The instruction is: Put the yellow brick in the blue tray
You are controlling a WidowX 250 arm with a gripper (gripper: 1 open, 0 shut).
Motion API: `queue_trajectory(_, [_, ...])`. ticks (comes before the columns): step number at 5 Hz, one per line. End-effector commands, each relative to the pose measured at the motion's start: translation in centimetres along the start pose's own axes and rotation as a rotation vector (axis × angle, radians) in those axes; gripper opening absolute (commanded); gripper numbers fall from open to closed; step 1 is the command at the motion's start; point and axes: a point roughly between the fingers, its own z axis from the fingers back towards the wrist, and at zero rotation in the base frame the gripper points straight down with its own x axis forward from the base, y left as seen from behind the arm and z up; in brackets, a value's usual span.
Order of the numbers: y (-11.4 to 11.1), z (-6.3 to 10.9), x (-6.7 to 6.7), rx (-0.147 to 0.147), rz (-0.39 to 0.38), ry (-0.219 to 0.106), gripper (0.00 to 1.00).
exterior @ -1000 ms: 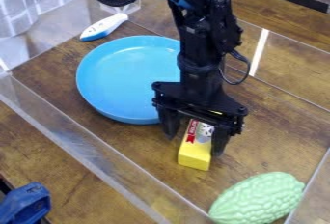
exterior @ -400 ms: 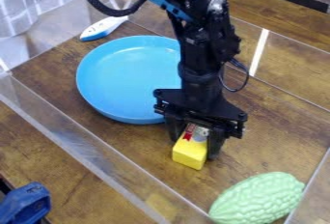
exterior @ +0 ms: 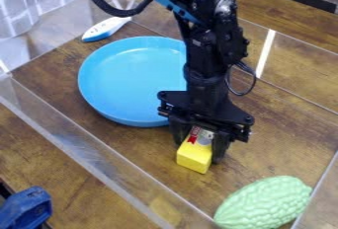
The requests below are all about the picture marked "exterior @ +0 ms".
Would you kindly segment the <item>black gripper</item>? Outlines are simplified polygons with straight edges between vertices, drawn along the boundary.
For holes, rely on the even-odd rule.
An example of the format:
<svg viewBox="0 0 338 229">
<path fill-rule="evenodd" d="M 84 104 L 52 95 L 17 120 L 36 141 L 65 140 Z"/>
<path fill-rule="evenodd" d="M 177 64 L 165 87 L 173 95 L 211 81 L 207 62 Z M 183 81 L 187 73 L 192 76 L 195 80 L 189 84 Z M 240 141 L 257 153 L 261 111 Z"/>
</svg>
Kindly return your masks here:
<svg viewBox="0 0 338 229">
<path fill-rule="evenodd" d="M 160 91 L 158 115 L 168 118 L 168 128 L 176 146 L 193 125 L 213 132 L 211 162 L 219 164 L 231 141 L 248 141 L 253 117 L 228 98 L 227 76 L 188 79 L 184 91 Z"/>
</svg>

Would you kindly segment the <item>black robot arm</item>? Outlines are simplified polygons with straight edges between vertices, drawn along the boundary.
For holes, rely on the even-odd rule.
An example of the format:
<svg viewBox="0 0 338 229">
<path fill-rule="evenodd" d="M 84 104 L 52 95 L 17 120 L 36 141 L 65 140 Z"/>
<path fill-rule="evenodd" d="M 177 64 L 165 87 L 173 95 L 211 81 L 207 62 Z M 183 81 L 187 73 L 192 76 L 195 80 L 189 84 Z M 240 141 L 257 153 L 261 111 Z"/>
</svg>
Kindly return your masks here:
<svg viewBox="0 0 338 229">
<path fill-rule="evenodd" d="M 231 68 L 248 74 L 243 62 L 249 41 L 237 24 L 236 0 L 156 0 L 173 12 L 185 45 L 183 91 L 160 91 L 158 114 L 168 118 L 173 141 L 197 126 L 211 132 L 211 161 L 219 163 L 229 143 L 245 142 L 253 117 L 228 98 Z"/>
</svg>

